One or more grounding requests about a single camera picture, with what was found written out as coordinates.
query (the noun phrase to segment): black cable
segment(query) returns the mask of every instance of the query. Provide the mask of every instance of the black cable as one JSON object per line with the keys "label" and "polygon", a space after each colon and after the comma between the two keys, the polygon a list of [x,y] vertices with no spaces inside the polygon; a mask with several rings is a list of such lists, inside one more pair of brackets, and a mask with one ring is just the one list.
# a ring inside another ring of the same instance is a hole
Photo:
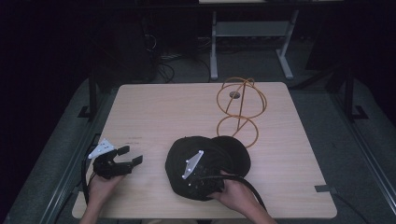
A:
{"label": "black cable", "polygon": [[239,38],[219,38],[219,40],[216,40],[216,53],[217,54],[235,54],[238,52],[241,52],[242,49],[245,49],[241,47],[242,44],[245,44],[243,41],[241,41]]}
{"label": "black cable", "polygon": [[203,61],[203,60],[201,60],[201,59],[195,59],[196,61],[198,61],[198,62],[200,62],[200,63],[203,63],[204,64],[204,66],[206,67],[206,69],[207,69],[207,72],[208,72],[208,74],[209,74],[209,79],[207,80],[207,82],[209,83],[210,82],[210,78],[211,78],[211,76],[210,76],[210,68],[209,68],[209,66]]}
{"label": "black cable", "polygon": [[244,184],[246,187],[248,187],[251,190],[251,192],[253,192],[253,194],[256,197],[259,204],[265,209],[265,211],[267,210],[267,208],[264,205],[264,202],[262,201],[262,197],[260,196],[259,192],[242,176],[239,176],[239,175],[207,175],[207,176],[200,177],[199,179],[200,180],[203,180],[203,179],[236,180],[236,181]]}
{"label": "black cable", "polygon": [[302,89],[314,84],[315,82],[321,80],[322,78],[332,75],[338,69],[342,68],[342,66],[343,65],[341,63],[332,65],[329,68],[327,68],[326,70],[313,75],[312,77],[308,78],[307,80],[305,80],[297,85],[288,87],[288,89],[289,90],[302,90]]}
{"label": "black cable", "polygon": [[352,209],[366,224],[370,224],[370,222],[367,220],[367,218],[364,217],[362,213],[360,213],[351,203],[349,203],[347,200],[345,200],[341,195],[338,193],[333,194],[336,198],[338,198],[341,202],[349,206],[350,209]]}
{"label": "black cable", "polygon": [[[162,67],[163,70],[161,70],[161,68],[159,68],[158,72],[160,74],[160,76],[163,78],[163,80],[165,81],[165,83],[169,83],[173,81],[173,78],[175,77],[175,69],[165,63],[159,63],[159,65]],[[166,73],[165,67],[169,68],[172,72],[172,75],[169,77],[168,74]]]}
{"label": "black cable", "polygon": [[90,181],[88,182],[88,186],[91,184],[91,181],[93,180],[93,178],[96,176],[96,173],[93,173],[90,177]]}
{"label": "black cable", "polygon": [[86,169],[87,169],[87,159],[88,155],[95,149],[97,146],[93,142],[95,141],[96,137],[100,136],[99,133],[96,133],[94,137],[91,140],[90,146],[87,148],[85,151],[84,157],[82,158],[81,161],[81,185],[82,185],[82,192],[84,193],[84,198],[85,198],[85,203],[88,204],[88,201],[90,200],[90,194],[88,190],[88,184],[87,184],[87,179],[85,177],[86,175]]}

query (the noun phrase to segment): dark wall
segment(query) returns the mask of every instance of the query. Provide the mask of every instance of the dark wall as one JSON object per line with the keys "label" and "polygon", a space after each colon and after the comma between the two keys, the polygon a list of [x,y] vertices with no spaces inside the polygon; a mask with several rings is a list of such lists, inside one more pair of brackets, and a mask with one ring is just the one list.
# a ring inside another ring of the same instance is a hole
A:
{"label": "dark wall", "polygon": [[384,0],[362,2],[329,11],[308,67],[342,63],[350,68],[396,126],[396,6]]}
{"label": "dark wall", "polygon": [[66,4],[0,3],[0,221],[88,76],[78,69],[85,20]]}

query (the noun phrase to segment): wire loop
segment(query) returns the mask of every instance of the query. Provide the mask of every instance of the wire loop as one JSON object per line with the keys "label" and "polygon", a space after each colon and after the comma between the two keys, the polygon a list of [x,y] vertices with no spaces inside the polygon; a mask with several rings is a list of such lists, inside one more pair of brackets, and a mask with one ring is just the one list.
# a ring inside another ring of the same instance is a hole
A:
{"label": "wire loop", "polygon": [[[227,82],[230,82],[230,81],[239,81],[239,82],[236,82],[236,83],[233,82],[233,83],[226,84]],[[234,87],[234,86],[237,86],[237,89],[235,91],[232,91],[232,93],[230,94],[230,101],[227,104],[227,108],[224,109],[223,107],[221,107],[221,105],[219,103],[219,96],[225,89],[228,89],[228,88]],[[251,88],[254,91],[256,91],[258,93],[258,95],[260,96],[260,99],[262,101],[262,110],[259,113],[255,114],[255,115],[252,115],[252,116],[243,116],[242,115],[244,101],[245,101],[246,87]],[[231,106],[233,100],[236,98],[235,96],[237,94],[239,94],[241,89],[242,89],[242,93],[240,94],[241,103],[240,103],[240,106],[239,106],[239,112],[238,112],[238,114],[232,114],[232,113],[229,112],[230,106]],[[234,137],[237,133],[239,133],[239,131],[241,131],[242,128],[249,122],[249,123],[251,123],[254,126],[254,128],[256,130],[256,137],[255,137],[254,141],[251,144],[249,144],[249,145],[247,145],[245,147],[248,148],[248,147],[253,146],[257,142],[257,140],[259,139],[259,129],[258,129],[257,125],[253,122],[252,119],[257,118],[259,115],[264,113],[264,111],[265,111],[265,109],[267,107],[267,100],[265,98],[265,95],[254,86],[254,79],[251,78],[251,77],[247,78],[247,79],[244,79],[244,78],[241,78],[241,77],[230,77],[230,78],[227,78],[224,81],[224,83],[222,84],[221,89],[218,92],[217,103],[218,103],[218,106],[219,106],[220,110],[223,113],[225,113],[226,115],[228,115],[227,117],[225,117],[224,119],[222,119],[218,123],[218,127],[217,127],[218,136],[220,136],[220,134],[219,134],[219,126],[221,125],[221,123],[224,120],[226,120],[226,119],[235,118],[235,119],[238,119],[238,124],[237,124],[237,127],[236,127],[236,131],[233,133],[232,137]]]}

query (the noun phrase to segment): desk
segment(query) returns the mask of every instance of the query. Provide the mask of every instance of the desk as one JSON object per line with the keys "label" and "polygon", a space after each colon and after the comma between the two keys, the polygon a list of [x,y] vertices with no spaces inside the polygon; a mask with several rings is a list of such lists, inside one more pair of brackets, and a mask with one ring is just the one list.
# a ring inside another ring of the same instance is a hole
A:
{"label": "desk", "polygon": [[[102,217],[114,218],[238,218],[240,214],[217,201],[198,202],[176,195],[167,179],[164,163],[172,144],[181,137],[216,136],[217,125],[226,115],[216,96],[222,84],[152,84],[120,87],[101,138],[115,147],[130,146],[131,152],[117,157],[128,161],[143,155],[120,183],[106,204]],[[253,119],[260,136],[248,149],[251,169],[246,176],[262,196],[269,214],[275,218],[331,218],[336,208],[329,192],[318,193],[325,185],[304,127],[289,91],[283,83],[256,83],[267,98],[265,112]],[[247,88],[244,113],[261,110]],[[227,91],[221,104],[229,101]],[[227,132],[227,126],[220,131]],[[255,137],[247,127],[236,136],[244,144]],[[91,175],[92,166],[87,173]],[[78,195],[74,217],[85,210],[83,194]]]}
{"label": "desk", "polygon": [[[200,0],[200,4],[227,4],[227,3],[267,3],[265,0]],[[284,36],[285,41],[280,49],[276,50],[276,56],[287,79],[293,79],[286,59],[286,51],[289,46],[294,25],[297,21],[299,10],[294,10],[289,21],[217,21],[216,11],[213,12],[212,21],[212,48],[210,52],[210,77],[218,79],[218,63],[216,55],[217,36]]]}

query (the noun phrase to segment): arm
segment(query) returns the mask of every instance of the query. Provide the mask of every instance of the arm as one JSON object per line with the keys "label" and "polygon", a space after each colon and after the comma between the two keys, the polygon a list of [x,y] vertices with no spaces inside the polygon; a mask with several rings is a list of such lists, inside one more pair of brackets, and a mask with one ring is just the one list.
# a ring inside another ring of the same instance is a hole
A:
{"label": "arm", "polygon": [[257,202],[254,194],[244,184],[234,180],[224,180],[223,192],[214,192],[208,197],[218,200],[230,209],[241,213],[255,224],[276,223]]}
{"label": "arm", "polygon": [[123,178],[124,175],[114,176],[111,179],[105,179],[101,176],[94,175],[90,182],[90,201],[79,222],[80,224],[96,223],[103,205]]}

